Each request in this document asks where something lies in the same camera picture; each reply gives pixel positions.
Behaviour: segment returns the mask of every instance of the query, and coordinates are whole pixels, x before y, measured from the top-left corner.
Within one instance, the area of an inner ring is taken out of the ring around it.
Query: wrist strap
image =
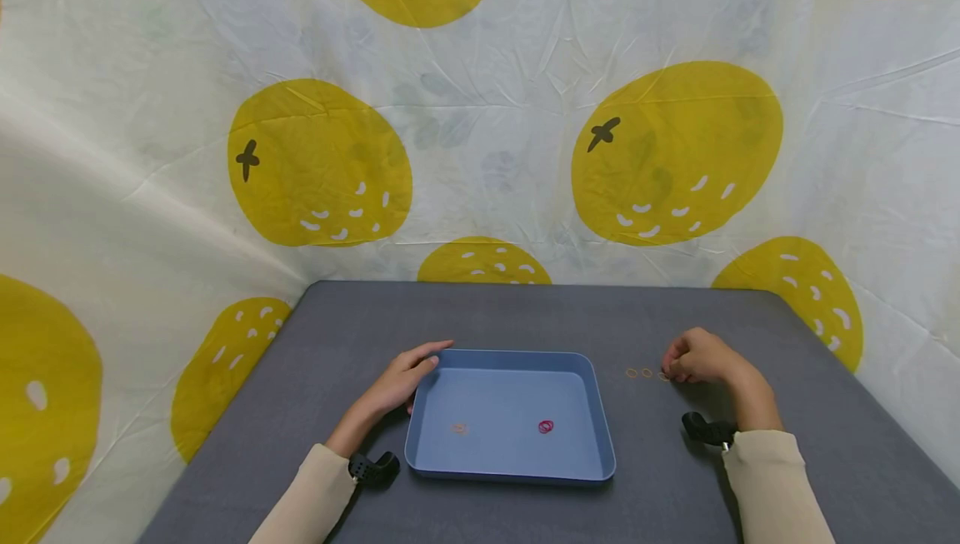
[[[383,453],[377,462],[356,453],[350,457],[347,470],[359,486],[390,487],[400,472],[400,461],[392,452]]]

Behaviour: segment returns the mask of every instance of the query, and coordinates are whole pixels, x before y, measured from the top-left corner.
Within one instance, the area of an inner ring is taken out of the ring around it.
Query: dark stem mark
[[[590,142],[590,146],[587,147],[587,152],[593,150],[593,148],[600,144],[600,142],[612,142],[613,141],[613,128],[620,125],[620,118],[614,117],[610,121],[607,121],[602,126],[593,126],[590,127],[590,132],[593,134],[593,140]]]
[[[260,164],[259,157],[253,154],[254,150],[257,150],[257,140],[247,142],[247,147],[244,148],[244,152],[238,154],[236,158],[237,163],[242,164],[242,179],[244,183],[250,179],[250,167],[256,167]]]

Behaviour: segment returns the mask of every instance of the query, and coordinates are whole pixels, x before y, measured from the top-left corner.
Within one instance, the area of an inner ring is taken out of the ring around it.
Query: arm
[[[355,483],[347,470],[348,458],[387,412],[407,403],[417,385],[437,366],[434,356],[453,340],[428,342],[400,353],[390,367],[343,414],[327,440],[310,450],[297,476],[250,544],[318,544],[337,525],[353,495]]]
[[[797,439],[783,430],[773,389],[756,367],[701,328],[670,344],[663,372],[678,382],[722,382],[740,432],[724,466],[746,544],[833,544],[807,480]]]

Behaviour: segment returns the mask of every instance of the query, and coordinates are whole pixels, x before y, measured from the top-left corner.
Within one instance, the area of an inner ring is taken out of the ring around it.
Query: table surface
[[[587,355],[617,474],[596,488],[524,486],[431,480],[404,462],[389,489],[359,492],[330,542],[739,542],[719,451],[688,442],[680,422],[691,410],[731,418],[726,394],[658,378],[666,344],[695,325],[724,337],[775,388],[838,542],[958,541],[958,489],[774,294],[318,282],[140,542],[246,542],[310,446],[393,356],[448,337],[465,348]],[[403,458],[406,425],[393,413],[368,455]]]

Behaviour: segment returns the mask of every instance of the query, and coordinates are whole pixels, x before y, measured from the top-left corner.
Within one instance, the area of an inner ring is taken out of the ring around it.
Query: fabric wall
[[[0,543],[132,542],[317,279],[777,292],[960,483],[959,58],[960,0],[2,0]]]

